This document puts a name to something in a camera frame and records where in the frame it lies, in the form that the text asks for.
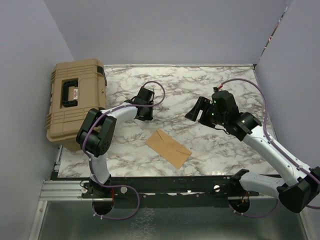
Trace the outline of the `brown paper envelope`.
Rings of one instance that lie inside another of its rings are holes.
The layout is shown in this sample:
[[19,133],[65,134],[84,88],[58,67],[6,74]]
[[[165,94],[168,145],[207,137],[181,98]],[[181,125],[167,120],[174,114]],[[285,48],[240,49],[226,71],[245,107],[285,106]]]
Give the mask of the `brown paper envelope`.
[[145,143],[176,169],[180,169],[192,155],[190,150],[161,129],[157,129]]

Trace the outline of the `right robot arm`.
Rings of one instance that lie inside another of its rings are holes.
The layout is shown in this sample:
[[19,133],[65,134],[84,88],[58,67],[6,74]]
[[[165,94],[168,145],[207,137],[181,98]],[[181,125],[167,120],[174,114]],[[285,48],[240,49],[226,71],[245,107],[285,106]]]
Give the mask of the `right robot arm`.
[[255,174],[241,169],[230,179],[230,191],[240,196],[257,192],[279,200],[293,213],[300,213],[320,193],[320,169],[300,161],[264,130],[251,113],[240,112],[233,94],[215,89],[211,99],[200,96],[185,118],[223,131],[254,149],[279,177]]

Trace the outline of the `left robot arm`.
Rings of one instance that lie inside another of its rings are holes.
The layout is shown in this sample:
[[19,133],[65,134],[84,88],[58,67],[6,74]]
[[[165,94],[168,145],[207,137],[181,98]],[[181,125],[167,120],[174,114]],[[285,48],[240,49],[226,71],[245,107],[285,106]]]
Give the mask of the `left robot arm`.
[[76,142],[89,159],[90,180],[97,196],[106,197],[111,190],[107,182],[111,174],[107,167],[106,152],[111,146],[116,126],[131,120],[153,119],[154,95],[152,90],[141,87],[138,94],[119,106],[87,113]]

